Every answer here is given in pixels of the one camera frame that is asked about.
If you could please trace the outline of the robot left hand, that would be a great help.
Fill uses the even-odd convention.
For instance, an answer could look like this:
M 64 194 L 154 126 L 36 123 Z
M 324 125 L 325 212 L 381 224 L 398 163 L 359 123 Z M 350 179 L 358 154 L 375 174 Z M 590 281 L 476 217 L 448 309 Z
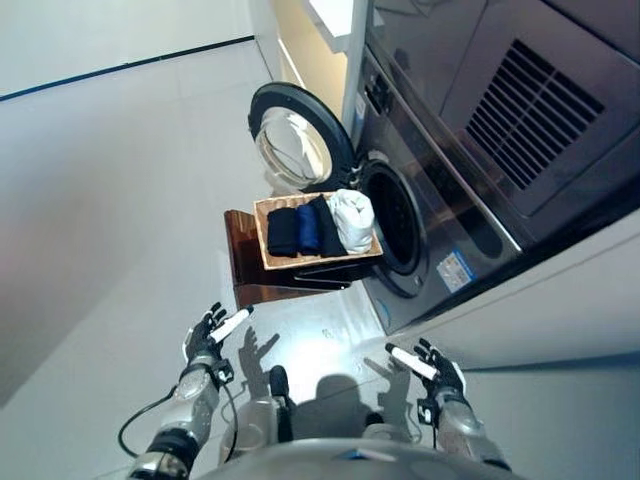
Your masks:
M 254 306 L 248 305 L 232 315 L 220 302 L 212 304 L 201 319 L 192 326 L 185 336 L 182 352 L 186 365 L 192 364 L 199 356 L 221 360 L 224 340 L 229 337 L 254 312 Z

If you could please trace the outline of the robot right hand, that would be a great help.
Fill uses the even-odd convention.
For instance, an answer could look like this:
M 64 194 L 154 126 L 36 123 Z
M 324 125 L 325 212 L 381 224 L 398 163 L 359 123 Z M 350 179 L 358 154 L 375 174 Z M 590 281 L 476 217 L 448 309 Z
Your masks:
M 422 382 L 429 397 L 449 395 L 457 401 L 466 401 L 466 380 L 461 369 L 428 340 L 420 338 L 413 352 L 391 342 L 385 344 L 385 350 Z

